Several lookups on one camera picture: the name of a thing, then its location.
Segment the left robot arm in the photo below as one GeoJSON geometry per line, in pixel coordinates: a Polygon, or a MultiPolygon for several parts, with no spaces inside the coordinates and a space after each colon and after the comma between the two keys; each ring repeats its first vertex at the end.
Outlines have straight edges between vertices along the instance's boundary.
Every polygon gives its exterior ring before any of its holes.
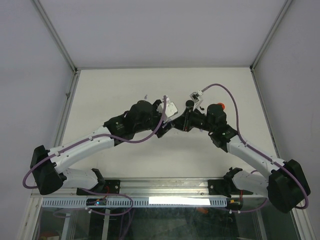
{"type": "Polygon", "coordinates": [[[71,166],[121,143],[139,144],[152,136],[159,137],[164,124],[177,114],[178,109],[169,98],[154,103],[140,100],[78,140],[51,149],[43,145],[36,147],[30,163],[36,189],[41,195],[52,194],[61,188],[83,188],[96,195],[102,193],[105,179],[98,169],[78,170],[71,166]]]}

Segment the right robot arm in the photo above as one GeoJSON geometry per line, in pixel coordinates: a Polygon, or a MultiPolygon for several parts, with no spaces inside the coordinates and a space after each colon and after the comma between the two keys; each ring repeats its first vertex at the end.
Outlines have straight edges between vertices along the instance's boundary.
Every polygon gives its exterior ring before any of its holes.
{"type": "Polygon", "coordinates": [[[293,159],[285,161],[273,157],[251,145],[227,123],[222,104],[211,104],[206,113],[201,113],[188,100],[184,112],[173,121],[173,126],[183,132],[192,129],[206,131],[217,148],[238,157],[258,172],[254,174],[231,167],[223,179],[213,185],[216,193],[228,198],[240,191],[258,194],[282,213],[309,206],[311,190],[301,165],[293,159]]]}

